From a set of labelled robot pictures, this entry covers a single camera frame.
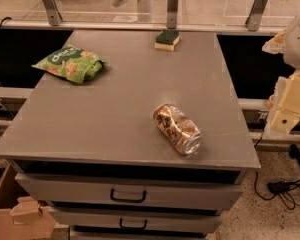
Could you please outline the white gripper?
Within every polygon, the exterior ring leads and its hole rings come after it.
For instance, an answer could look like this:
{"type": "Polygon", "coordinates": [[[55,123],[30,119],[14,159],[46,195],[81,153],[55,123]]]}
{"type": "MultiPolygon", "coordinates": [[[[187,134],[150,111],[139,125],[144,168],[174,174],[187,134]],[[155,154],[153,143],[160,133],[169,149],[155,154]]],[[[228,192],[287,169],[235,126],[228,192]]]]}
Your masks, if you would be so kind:
{"type": "MultiPolygon", "coordinates": [[[[270,54],[284,52],[286,29],[277,33],[262,46],[262,51],[270,54]]],[[[289,134],[300,121],[300,69],[288,78],[280,76],[274,93],[269,98],[272,103],[266,123],[269,134],[289,134]]]]}

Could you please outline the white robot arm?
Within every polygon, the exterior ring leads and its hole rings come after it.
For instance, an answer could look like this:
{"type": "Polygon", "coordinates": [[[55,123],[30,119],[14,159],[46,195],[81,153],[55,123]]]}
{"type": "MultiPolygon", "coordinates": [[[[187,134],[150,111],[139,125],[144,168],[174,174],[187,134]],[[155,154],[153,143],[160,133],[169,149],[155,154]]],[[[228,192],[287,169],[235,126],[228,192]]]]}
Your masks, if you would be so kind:
{"type": "Polygon", "coordinates": [[[287,79],[277,82],[277,97],[273,98],[268,121],[271,130],[289,134],[300,121],[300,12],[286,29],[267,41],[262,50],[281,53],[284,62],[295,69],[287,79]]]}

